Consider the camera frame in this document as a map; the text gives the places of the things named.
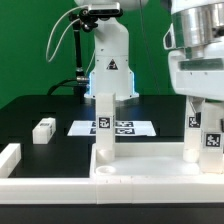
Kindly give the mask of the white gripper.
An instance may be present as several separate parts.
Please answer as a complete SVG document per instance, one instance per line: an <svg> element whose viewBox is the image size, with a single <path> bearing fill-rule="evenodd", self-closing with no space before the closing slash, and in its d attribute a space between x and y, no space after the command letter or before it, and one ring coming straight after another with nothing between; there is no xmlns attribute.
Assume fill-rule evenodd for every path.
<svg viewBox="0 0 224 224"><path fill-rule="evenodd" d="M187 125L200 125L203 98L224 101L224 46L207 46L199 59L187 59L182 50L171 51L168 65L174 91L188 96Z"/></svg>

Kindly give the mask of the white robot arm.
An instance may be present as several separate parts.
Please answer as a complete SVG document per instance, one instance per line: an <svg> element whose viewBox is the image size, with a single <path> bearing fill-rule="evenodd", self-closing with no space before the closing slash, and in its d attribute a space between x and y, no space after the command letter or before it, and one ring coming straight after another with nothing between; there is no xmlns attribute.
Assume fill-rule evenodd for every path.
<svg viewBox="0 0 224 224"><path fill-rule="evenodd" d="M83 28L93 30L96 59L90 73L92 98L114 92L118 100L134 97L129 69L129 33L117 18L144 7L149 0L74 0ZM224 101L224 0L161 0L172 23L163 38L174 91L186 95L200 121L203 101Z"/></svg>

